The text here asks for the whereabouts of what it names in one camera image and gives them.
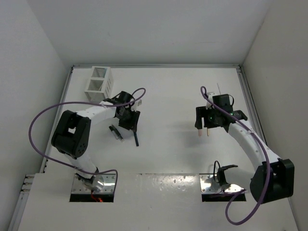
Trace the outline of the metal base plate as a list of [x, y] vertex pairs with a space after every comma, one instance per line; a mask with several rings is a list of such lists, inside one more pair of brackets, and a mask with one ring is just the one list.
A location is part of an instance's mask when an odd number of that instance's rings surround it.
[[116, 174], [102, 174], [92, 177], [92, 181], [76, 174], [72, 183], [72, 194], [112, 194], [115, 190]]
[[220, 186], [219, 183], [215, 181], [216, 176], [213, 174], [200, 174], [200, 187], [201, 193], [205, 195], [210, 194], [232, 194], [240, 192], [243, 190], [240, 186], [236, 184], [230, 184], [227, 186]]

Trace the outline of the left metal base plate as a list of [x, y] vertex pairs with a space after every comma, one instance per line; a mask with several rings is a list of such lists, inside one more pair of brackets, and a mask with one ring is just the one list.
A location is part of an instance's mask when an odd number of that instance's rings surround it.
[[115, 190], [116, 174], [102, 174], [92, 177], [92, 181], [76, 174], [72, 183], [72, 194], [112, 194]]

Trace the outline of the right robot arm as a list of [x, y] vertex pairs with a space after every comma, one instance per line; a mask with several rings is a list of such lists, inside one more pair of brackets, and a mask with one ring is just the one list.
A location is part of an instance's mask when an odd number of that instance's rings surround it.
[[205, 93], [205, 106], [196, 108], [195, 127], [224, 128], [233, 137], [254, 167], [254, 173], [243, 173], [238, 165], [219, 167], [215, 181], [220, 186], [233, 184], [249, 190], [253, 198], [268, 203], [294, 194], [295, 166], [290, 159], [282, 159], [273, 152], [253, 130], [247, 116], [234, 110], [234, 98], [229, 94]]

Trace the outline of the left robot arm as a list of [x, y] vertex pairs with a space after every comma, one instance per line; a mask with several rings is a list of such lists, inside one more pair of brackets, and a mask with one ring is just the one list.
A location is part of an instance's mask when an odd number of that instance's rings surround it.
[[85, 183], [93, 184], [98, 175], [98, 168], [86, 153], [89, 143], [90, 129], [105, 120], [116, 118], [118, 126], [133, 132], [136, 145], [138, 120], [141, 103], [140, 97], [121, 91], [113, 98], [106, 98], [99, 103], [88, 102], [91, 107], [81, 111], [66, 110], [57, 124], [51, 144], [58, 152], [64, 154], [77, 170], [77, 176]]

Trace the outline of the dark green gold pencil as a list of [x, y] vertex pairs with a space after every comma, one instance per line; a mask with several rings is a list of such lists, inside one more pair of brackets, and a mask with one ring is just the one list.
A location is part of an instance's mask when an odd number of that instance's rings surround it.
[[139, 147], [139, 140], [138, 140], [137, 131], [133, 131], [133, 135], [134, 135], [136, 146]]

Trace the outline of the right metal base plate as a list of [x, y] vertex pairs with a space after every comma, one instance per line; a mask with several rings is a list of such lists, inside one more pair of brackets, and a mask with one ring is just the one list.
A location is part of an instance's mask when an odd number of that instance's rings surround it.
[[232, 194], [240, 192], [243, 190], [240, 186], [236, 184], [230, 184], [227, 186], [220, 186], [219, 183], [215, 181], [216, 176], [213, 174], [200, 174], [200, 187], [201, 193], [205, 195], [210, 194]]

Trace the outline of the white slotted organizer box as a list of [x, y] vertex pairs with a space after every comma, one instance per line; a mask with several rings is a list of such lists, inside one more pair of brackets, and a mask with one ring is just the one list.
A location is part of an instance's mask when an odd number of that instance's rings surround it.
[[114, 78], [110, 67], [92, 66], [84, 92], [90, 102], [100, 103], [111, 98], [113, 84]]

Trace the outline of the black clear mascara tube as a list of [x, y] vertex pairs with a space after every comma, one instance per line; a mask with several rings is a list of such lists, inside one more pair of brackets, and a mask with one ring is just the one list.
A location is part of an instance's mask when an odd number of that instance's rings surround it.
[[119, 132], [119, 130], [114, 125], [110, 125], [109, 129], [113, 133], [113, 135], [115, 136], [115, 138], [117, 140], [120, 140], [121, 142], [124, 141], [124, 138], [122, 137], [121, 133]]

